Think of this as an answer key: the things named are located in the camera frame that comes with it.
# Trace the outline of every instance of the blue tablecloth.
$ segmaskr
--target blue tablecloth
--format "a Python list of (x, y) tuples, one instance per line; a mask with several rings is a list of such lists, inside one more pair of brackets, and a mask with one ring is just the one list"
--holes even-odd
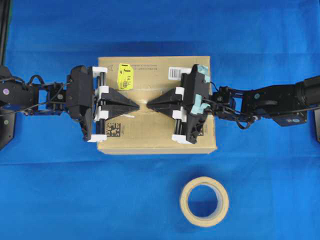
[[(11, 72), (64, 82), (103, 56), (211, 56), (218, 86), (256, 89), (320, 75), (318, 0), (15, 0)], [(0, 152), (0, 239), (319, 239), (320, 143), (308, 123), (216, 120), (209, 155), (110, 156), (62, 116), (17, 116)], [(230, 208), (200, 228), (182, 215), (189, 180), (224, 185)]]

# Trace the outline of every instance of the brown cardboard box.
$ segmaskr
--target brown cardboard box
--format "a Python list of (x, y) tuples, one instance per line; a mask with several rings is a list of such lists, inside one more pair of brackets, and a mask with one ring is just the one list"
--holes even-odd
[(169, 80), (169, 67), (192, 68), (194, 64), (209, 67), (209, 56), (100, 57), (99, 66), (107, 67), (107, 85), (118, 89), (119, 64), (133, 68), (133, 89), (121, 94), (140, 105), (140, 110), (106, 121), (107, 140), (97, 148), (105, 154), (208, 154), (217, 149), (215, 123), (209, 115), (203, 135), (196, 144), (179, 144), (171, 139), (175, 120), (147, 108), (147, 102), (180, 86)]

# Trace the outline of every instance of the masking tape roll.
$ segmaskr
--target masking tape roll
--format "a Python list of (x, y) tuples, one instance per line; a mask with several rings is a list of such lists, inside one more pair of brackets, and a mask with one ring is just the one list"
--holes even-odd
[[(213, 189), (217, 198), (216, 209), (213, 213), (206, 217), (195, 216), (190, 211), (188, 205), (188, 199), (191, 191), (199, 185), (205, 185)], [(193, 225), (200, 227), (212, 227), (220, 223), (226, 216), (229, 208), (229, 197), (227, 191), (220, 182), (207, 176), (201, 176), (191, 180), (184, 186), (180, 196), (180, 207), (183, 215)]]

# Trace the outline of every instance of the qr code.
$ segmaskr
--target qr code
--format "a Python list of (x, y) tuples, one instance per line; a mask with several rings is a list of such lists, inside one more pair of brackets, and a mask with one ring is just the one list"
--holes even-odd
[(121, 137), (121, 123), (106, 123), (105, 134), (107, 137)]

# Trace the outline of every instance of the yellow sticker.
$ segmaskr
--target yellow sticker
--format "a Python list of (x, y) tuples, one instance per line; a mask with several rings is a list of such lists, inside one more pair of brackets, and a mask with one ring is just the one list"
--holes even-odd
[(119, 64), (117, 82), (119, 90), (130, 90), (134, 87), (134, 69), (130, 64)]

